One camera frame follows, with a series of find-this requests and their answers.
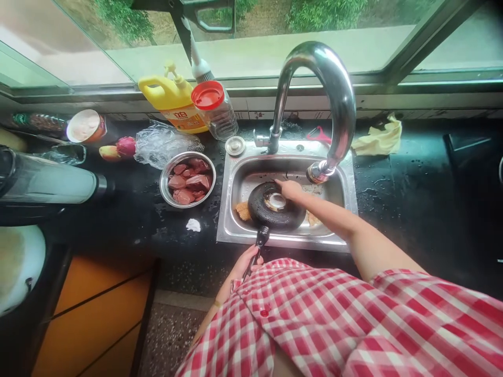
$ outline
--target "hand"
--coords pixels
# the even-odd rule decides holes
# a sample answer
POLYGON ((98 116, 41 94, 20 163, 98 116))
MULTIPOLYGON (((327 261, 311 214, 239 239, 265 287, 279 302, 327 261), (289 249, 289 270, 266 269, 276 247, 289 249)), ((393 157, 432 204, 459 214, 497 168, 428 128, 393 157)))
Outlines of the hand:
MULTIPOLYGON (((256 245, 251 245, 237 260, 236 264, 232 268, 231 273, 229 274, 228 278, 229 280, 234 280, 234 279, 239 279, 241 280, 243 278, 243 275, 248 268, 248 265, 250 264, 250 260, 252 260, 253 256, 258 253, 258 246, 256 245)), ((255 272, 259 270, 264 263, 264 259, 262 256, 260 256, 257 259, 257 264, 251 266, 251 271, 255 272)))
POLYGON ((280 181, 274 180, 278 186, 281 187, 281 194, 291 201, 295 201, 295 198, 302 193, 302 186, 295 181, 280 181))

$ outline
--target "red lid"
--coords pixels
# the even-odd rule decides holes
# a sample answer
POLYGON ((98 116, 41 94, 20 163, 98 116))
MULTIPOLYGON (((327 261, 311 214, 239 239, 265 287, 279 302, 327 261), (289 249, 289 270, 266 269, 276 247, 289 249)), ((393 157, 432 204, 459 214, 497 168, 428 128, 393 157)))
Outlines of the red lid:
POLYGON ((192 91, 192 102, 203 111, 215 110, 224 102, 224 87, 218 81, 205 81, 192 91))

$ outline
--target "faucet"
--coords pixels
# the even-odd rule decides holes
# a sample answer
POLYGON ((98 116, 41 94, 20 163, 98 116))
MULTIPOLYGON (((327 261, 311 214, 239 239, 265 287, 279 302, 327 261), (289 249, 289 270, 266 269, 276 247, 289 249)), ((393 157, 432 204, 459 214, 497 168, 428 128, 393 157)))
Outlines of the faucet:
POLYGON ((353 141, 356 123, 355 94, 349 81, 349 74, 330 47, 324 43, 310 41, 301 43, 292 50, 279 75, 270 135, 257 135, 253 130, 253 137, 257 147, 268 147, 269 154, 278 152, 279 138, 283 131, 281 120, 288 88, 293 74, 302 66, 309 68, 320 79, 329 98, 332 113, 332 144, 326 160, 315 162, 306 171, 306 176, 312 183, 321 184, 329 180, 335 173, 337 165, 346 157, 353 141))

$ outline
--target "red plaid dress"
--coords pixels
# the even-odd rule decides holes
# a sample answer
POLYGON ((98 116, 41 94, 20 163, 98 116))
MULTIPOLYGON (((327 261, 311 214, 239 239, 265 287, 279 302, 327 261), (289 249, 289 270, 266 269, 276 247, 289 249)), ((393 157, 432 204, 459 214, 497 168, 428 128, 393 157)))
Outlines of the red plaid dress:
POLYGON ((278 345, 306 376, 503 375, 503 303, 425 273, 279 259, 233 291, 178 376, 271 376, 278 345))

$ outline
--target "bottle label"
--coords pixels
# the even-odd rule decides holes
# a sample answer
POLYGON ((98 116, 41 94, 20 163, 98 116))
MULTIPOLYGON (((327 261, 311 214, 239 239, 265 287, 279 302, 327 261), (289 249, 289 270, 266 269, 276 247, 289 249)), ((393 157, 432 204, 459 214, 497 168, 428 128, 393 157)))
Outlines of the bottle label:
POLYGON ((180 130, 189 130, 207 126, 193 105, 161 110, 161 114, 180 130))

